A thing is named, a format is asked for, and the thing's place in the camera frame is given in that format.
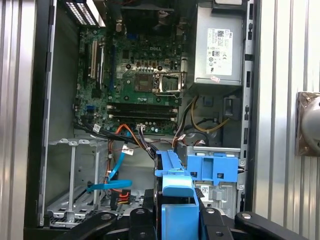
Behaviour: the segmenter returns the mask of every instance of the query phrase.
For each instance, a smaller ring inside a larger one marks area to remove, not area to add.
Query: green circuit board
[[[146,134],[173,135],[177,118],[162,119],[161,111],[170,108],[178,113],[181,99],[178,94],[158,95],[152,76],[155,72],[179,72],[182,48],[172,38],[132,39],[107,36],[105,28],[82,29],[74,102],[76,121],[98,124],[112,132],[122,123],[134,130],[140,124]],[[174,77],[163,77],[162,89],[175,90],[177,83]],[[111,112],[111,106],[123,107],[116,104],[125,106],[124,113]],[[150,113],[158,114],[144,117]]]
[[[182,42],[171,37],[125,36],[113,39],[114,74],[109,79],[108,102],[180,106],[181,99],[156,94],[152,76],[156,72],[174,73],[181,70]],[[177,79],[166,79],[163,88],[177,89]]]

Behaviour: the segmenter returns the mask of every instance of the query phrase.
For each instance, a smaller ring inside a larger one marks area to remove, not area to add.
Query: barcode label
[[[99,133],[99,131],[100,131],[100,129],[101,129],[101,126],[99,126],[98,124],[95,124],[94,126],[93,126],[93,131],[95,132],[95,133]]]
[[[209,186],[208,185],[202,185],[201,186],[201,192],[204,195],[204,197],[201,198],[203,202],[209,201]]]
[[[206,74],[232,75],[233,33],[229,29],[207,31]]]

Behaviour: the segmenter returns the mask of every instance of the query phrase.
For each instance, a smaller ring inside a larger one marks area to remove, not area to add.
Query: aluminum panel
[[[261,0],[253,210],[319,240],[320,158],[295,156],[297,93],[319,92],[317,0]]]
[[[0,239],[23,239],[36,2],[0,2]]]

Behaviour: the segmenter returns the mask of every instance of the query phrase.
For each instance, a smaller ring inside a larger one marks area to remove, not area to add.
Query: warning label
[[[206,74],[232,75],[233,33],[229,29],[209,28]]]

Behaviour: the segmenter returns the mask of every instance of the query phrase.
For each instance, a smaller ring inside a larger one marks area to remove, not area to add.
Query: sticker
[[[233,33],[229,29],[209,28],[207,35],[206,74],[231,76],[232,50]]]
[[[99,131],[100,131],[100,129],[101,129],[101,127],[99,126],[99,125],[97,125],[97,124],[95,124],[94,126],[93,126],[93,131],[95,132],[95,133],[99,133]]]
[[[209,201],[209,186],[208,185],[203,185],[200,188],[202,194],[204,195],[203,197],[201,197],[201,200],[203,202],[208,202]]]
[[[203,140],[200,140],[200,141],[197,143],[197,145],[198,145],[198,144],[206,144],[206,142],[203,141]]]
[[[184,138],[185,138],[185,134],[183,134],[182,136],[180,136],[179,138],[178,138],[178,141],[181,141],[181,140],[183,140]]]
[[[215,81],[216,83],[220,83],[220,78],[218,78],[218,77],[216,77],[216,76],[211,76],[210,77],[210,79],[212,80],[212,81]]]
[[[128,155],[131,155],[131,156],[134,154],[134,150],[131,149],[131,148],[129,148],[129,147],[127,146],[127,144],[123,144],[122,152],[123,152],[124,154],[128,154]]]

